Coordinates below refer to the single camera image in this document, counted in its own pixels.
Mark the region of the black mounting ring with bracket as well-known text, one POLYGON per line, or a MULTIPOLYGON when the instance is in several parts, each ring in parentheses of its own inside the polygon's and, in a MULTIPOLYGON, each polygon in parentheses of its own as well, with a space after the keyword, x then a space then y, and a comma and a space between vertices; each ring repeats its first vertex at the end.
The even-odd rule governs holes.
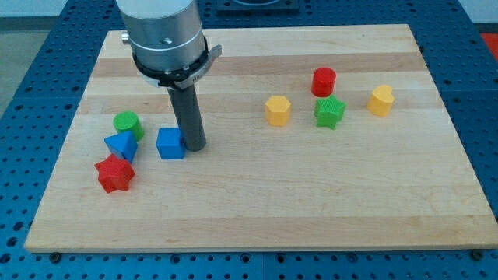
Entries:
POLYGON ((189 66, 172 71, 158 71, 147 68, 139 61, 136 54, 132 54, 136 68, 141 73, 144 80, 155 87, 167 87, 175 89, 187 89, 194 86, 209 69, 214 61, 223 53, 222 45, 218 44, 211 50, 207 50, 208 42, 204 37, 205 50, 200 57, 189 66))

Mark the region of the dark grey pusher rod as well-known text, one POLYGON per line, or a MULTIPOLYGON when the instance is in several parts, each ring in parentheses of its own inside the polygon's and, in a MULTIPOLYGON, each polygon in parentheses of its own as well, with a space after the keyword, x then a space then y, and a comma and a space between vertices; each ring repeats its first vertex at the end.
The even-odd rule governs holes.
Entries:
POLYGON ((206 138, 194 86, 186 89, 168 87, 167 92, 185 148, 192 152, 204 149, 206 138))

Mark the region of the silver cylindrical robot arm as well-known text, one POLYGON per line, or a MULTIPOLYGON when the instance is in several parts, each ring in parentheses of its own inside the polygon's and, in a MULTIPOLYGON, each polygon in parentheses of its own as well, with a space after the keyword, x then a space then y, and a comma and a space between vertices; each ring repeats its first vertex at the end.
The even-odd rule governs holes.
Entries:
POLYGON ((206 145, 195 83, 221 56, 210 47, 195 0, 117 0, 136 68, 167 88, 182 140, 195 152, 206 145))

